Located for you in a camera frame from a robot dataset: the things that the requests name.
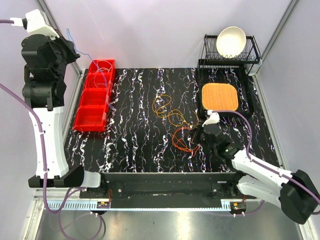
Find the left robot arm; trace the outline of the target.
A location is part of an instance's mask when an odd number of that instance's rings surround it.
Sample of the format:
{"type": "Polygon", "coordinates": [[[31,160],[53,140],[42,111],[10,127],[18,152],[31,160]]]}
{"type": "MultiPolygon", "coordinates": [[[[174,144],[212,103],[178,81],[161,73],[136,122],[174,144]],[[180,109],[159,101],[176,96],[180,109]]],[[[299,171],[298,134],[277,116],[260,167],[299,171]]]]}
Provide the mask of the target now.
{"type": "Polygon", "coordinates": [[[101,174],[90,172],[80,164],[69,167],[63,144],[64,82],[67,65],[80,56],[74,44],[64,37],[34,34],[22,43],[24,67],[24,102],[30,108],[37,166],[35,175],[28,180],[31,188],[90,188],[97,198],[108,193],[101,174]]]}

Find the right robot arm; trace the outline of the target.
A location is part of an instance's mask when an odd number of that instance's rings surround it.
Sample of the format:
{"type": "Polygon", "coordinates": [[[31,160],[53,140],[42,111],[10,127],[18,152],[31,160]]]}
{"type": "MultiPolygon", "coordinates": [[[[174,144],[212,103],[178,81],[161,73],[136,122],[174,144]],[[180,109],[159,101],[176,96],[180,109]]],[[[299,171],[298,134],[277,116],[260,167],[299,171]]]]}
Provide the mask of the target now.
{"type": "Polygon", "coordinates": [[[234,172],[227,182],[230,197],[246,195],[261,199],[277,206],[300,225],[316,214],[320,194],[306,172],[291,172],[259,159],[227,140],[217,124],[197,127],[192,130],[191,139],[234,172]]]}

